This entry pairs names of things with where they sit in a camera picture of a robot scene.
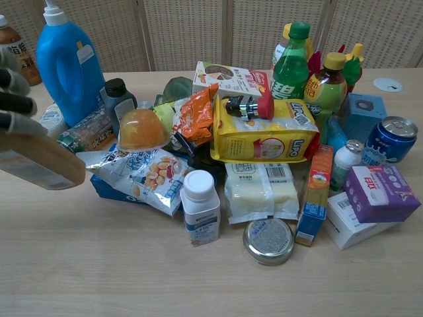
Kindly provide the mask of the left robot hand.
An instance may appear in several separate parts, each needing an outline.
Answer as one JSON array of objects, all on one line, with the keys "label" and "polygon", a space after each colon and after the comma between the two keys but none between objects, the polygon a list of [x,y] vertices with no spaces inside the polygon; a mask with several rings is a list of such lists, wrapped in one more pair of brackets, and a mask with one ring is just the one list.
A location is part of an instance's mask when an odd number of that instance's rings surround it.
[{"label": "left robot hand", "polygon": [[38,107],[28,97],[30,85],[22,76],[21,64],[7,48],[1,48],[1,131],[44,137],[48,130],[32,119]]}]

